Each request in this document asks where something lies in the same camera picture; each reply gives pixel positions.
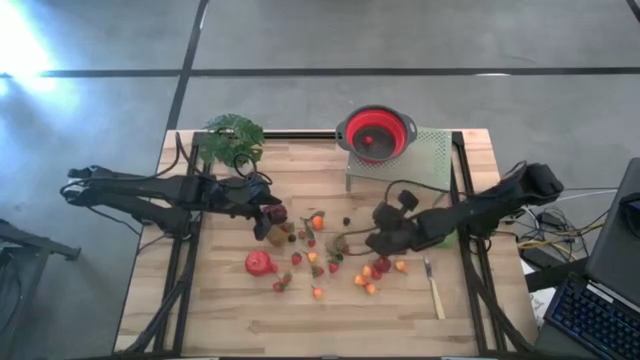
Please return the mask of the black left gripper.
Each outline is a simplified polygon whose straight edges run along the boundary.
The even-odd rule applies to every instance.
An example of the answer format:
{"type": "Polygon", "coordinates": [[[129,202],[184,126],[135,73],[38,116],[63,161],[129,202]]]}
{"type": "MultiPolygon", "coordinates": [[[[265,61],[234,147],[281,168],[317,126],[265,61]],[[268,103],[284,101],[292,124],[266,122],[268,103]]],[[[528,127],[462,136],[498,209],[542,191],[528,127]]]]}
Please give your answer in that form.
{"type": "Polygon", "coordinates": [[[230,177],[208,181],[204,187],[203,209],[228,215],[254,216],[254,237],[264,240],[272,227],[268,213],[261,213],[263,206],[281,205],[282,201],[271,194],[267,182],[259,177],[251,179],[230,177]]]}

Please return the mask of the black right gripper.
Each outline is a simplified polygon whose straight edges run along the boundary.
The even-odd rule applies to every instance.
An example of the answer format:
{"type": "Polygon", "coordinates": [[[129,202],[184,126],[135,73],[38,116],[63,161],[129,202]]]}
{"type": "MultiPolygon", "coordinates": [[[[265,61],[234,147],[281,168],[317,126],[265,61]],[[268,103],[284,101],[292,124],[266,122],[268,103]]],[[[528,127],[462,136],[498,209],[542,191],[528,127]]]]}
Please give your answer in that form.
{"type": "Polygon", "coordinates": [[[422,251],[423,237],[417,223],[418,216],[406,217],[405,213],[404,208],[381,202],[372,213],[377,232],[370,233],[365,244],[378,255],[422,251]]]}

